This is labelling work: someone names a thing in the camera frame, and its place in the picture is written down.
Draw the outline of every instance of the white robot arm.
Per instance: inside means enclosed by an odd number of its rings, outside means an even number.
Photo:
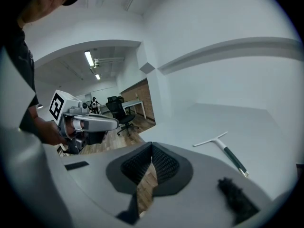
[[[59,133],[66,139],[67,153],[78,154],[87,144],[90,133],[106,132],[118,127],[119,122],[104,115],[91,114],[85,102],[69,93],[56,90],[49,107]],[[67,120],[73,121],[75,131],[72,136],[67,133]]]

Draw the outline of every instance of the ceiling light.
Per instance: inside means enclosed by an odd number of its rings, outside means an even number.
[[[85,51],[86,59],[90,66],[94,66],[90,51]]]

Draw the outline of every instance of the person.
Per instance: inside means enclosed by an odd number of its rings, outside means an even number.
[[[91,101],[91,107],[92,107],[93,113],[95,113],[95,114],[99,114],[97,104],[99,104],[99,102],[96,100],[96,97],[93,97],[93,100]]]
[[[9,26],[9,31],[4,38],[4,45],[16,69],[36,92],[34,83],[34,59],[33,55],[25,43],[25,34],[22,30],[27,23],[39,20],[61,5],[71,5],[77,0],[32,0],[31,3],[23,10],[17,21]],[[36,105],[38,104],[37,96],[30,103],[28,110],[25,112],[20,124],[20,129],[33,133],[43,143],[56,145],[66,143],[60,135],[55,122],[46,122],[38,116]],[[72,121],[66,123],[68,134],[74,132]]]

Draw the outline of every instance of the white table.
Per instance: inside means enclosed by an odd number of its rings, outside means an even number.
[[[99,110],[99,112],[100,112],[100,115],[102,115],[103,112],[109,111],[109,109],[108,109],[108,107],[107,107],[106,105],[101,105],[101,106],[99,106],[99,107],[98,107],[98,110]]]
[[[135,114],[136,114],[137,112],[136,112],[135,105],[138,105],[138,104],[141,104],[141,105],[142,105],[143,116],[144,116],[144,118],[146,119],[147,117],[146,117],[146,112],[144,111],[143,101],[127,101],[127,102],[122,103],[122,106],[123,106],[124,112],[125,112],[125,109],[126,109],[126,108],[128,108],[128,107],[130,107],[130,106],[133,106],[133,107],[134,107]]]
[[[237,171],[214,143],[192,147],[226,131],[220,140],[245,166],[249,179],[271,199],[293,187],[297,172],[292,148],[267,110],[194,104],[139,136],[145,142],[166,143],[213,156]]]

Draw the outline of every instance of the black office chair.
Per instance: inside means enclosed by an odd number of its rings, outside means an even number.
[[[112,102],[112,101],[115,101],[115,100],[117,100],[117,96],[108,97],[108,102]]]
[[[124,103],[124,98],[121,96],[117,97],[117,100],[120,100],[122,103]]]
[[[131,124],[129,123],[130,121],[132,121],[134,119],[135,115],[126,115],[120,100],[108,102],[108,103],[106,103],[106,106],[112,113],[113,117],[119,121],[119,124],[124,125],[124,126],[121,126],[121,130],[117,133],[118,136],[119,136],[119,133],[125,129],[128,132],[128,136],[130,136],[129,128],[139,129],[139,127],[133,126],[133,123],[131,123]]]

